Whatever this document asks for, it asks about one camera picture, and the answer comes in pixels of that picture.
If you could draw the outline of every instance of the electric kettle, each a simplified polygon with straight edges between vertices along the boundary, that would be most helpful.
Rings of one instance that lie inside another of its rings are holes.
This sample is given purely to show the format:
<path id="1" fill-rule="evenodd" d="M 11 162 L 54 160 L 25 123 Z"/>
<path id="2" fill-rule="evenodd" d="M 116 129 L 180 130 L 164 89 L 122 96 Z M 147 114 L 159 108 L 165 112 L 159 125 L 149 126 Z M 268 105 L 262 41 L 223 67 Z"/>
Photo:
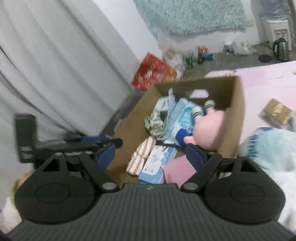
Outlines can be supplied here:
<path id="1" fill-rule="evenodd" d="M 288 42 L 284 38 L 279 38 L 278 40 L 274 41 L 272 50 L 274 52 L 274 56 L 276 56 L 280 61 L 288 61 L 290 59 Z"/>

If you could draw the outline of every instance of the blue packaged box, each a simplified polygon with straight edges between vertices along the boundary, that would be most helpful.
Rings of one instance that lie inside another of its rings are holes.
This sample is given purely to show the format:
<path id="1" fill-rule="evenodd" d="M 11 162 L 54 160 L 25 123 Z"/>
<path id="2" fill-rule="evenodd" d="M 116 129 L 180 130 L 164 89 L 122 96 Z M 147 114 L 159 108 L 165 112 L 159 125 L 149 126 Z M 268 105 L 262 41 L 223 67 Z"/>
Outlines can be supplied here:
<path id="1" fill-rule="evenodd" d="M 174 159 L 176 154 L 177 150 L 174 147 L 155 145 L 139 175 L 139 180 L 151 184 L 164 183 L 161 165 Z"/>

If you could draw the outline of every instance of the pink cloth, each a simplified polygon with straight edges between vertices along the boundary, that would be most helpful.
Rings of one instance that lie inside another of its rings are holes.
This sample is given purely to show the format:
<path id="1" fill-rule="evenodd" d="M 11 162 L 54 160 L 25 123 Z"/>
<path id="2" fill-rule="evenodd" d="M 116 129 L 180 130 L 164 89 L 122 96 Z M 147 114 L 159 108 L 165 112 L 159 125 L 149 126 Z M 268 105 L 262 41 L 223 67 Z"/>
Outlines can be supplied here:
<path id="1" fill-rule="evenodd" d="M 163 164 L 161 168 L 165 174 L 166 183 L 176 183 L 179 188 L 196 173 L 186 155 L 170 160 Z"/>

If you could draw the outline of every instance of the white curtain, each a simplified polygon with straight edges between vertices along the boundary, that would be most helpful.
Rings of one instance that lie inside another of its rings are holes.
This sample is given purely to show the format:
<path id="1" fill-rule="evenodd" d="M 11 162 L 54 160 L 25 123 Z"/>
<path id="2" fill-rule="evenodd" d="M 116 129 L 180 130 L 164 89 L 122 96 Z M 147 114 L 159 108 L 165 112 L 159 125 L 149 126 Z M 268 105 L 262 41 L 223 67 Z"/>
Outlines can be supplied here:
<path id="1" fill-rule="evenodd" d="M 131 86 L 62 0 L 0 0 L 0 47 L 4 198 L 13 180 L 28 169 L 17 162 L 15 113 L 37 117 L 40 140 L 59 138 L 68 130 L 96 135 Z"/>

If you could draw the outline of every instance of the striped towel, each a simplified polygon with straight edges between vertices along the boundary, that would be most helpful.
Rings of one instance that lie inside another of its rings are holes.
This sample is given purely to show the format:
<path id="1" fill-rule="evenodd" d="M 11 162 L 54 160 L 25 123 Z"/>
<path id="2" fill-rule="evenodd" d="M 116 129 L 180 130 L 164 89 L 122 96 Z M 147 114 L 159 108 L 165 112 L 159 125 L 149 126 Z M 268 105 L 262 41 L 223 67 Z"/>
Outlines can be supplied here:
<path id="1" fill-rule="evenodd" d="M 153 137 L 146 138 L 132 154 L 126 171 L 132 175 L 139 176 L 144 167 L 145 159 L 148 158 L 155 144 L 156 140 Z"/>

